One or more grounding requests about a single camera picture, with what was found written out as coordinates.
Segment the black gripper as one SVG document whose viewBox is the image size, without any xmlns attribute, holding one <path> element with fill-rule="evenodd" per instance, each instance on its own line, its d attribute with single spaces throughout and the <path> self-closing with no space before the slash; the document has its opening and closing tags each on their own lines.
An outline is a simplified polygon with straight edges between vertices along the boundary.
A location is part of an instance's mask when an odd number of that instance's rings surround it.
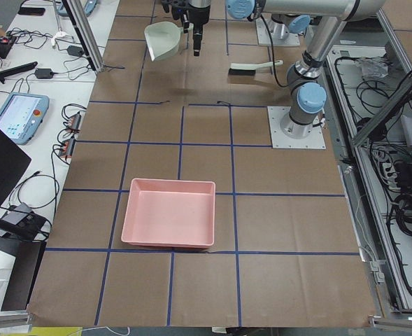
<svg viewBox="0 0 412 336">
<path fill-rule="evenodd" d="M 203 26 L 206 25 L 210 17 L 211 6 L 192 6 L 186 5 L 187 16 L 193 24 L 193 55 L 200 56 L 201 43 L 203 39 Z"/>
</svg>

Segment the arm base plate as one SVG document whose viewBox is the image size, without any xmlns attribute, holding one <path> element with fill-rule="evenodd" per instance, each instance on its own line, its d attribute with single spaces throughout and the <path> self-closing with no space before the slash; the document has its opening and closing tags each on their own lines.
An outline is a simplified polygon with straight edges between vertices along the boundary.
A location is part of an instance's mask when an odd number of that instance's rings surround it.
<svg viewBox="0 0 412 336">
<path fill-rule="evenodd" d="M 319 115 L 309 125 L 299 125 L 290 118 L 289 106 L 268 106 L 271 145 L 274 149 L 325 150 Z"/>
<path fill-rule="evenodd" d="M 273 45 L 279 47 L 300 46 L 299 35 L 289 31 L 280 17 L 271 16 L 265 19 L 268 27 L 265 26 L 261 18 L 256 19 L 257 40 L 259 46 L 270 46 L 272 37 Z"/>
</svg>

